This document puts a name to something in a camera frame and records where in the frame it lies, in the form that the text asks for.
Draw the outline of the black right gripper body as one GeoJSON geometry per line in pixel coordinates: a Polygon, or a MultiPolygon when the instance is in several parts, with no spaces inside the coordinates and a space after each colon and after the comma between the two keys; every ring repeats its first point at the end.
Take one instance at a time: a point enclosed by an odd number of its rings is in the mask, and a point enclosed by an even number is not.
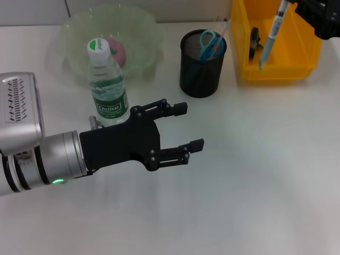
{"type": "Polygon", "coordinates": [[[339,38],[339,0],[319,1],[319,7],[321,15],[315,28],[316,36],[322,40],[339,38]]]}

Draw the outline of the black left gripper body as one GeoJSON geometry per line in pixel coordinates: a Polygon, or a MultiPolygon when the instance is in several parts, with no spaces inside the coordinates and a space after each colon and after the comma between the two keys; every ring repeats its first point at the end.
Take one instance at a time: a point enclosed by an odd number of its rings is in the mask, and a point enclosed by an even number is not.
{"type": "Polygon", "coordinates": [[[138,161],[148,171],[161,168],[160,134],[154,122],[162,116],[161,105],[134,106],[124,123],[79,134],[87,170],[127,161],[138,161]]]}

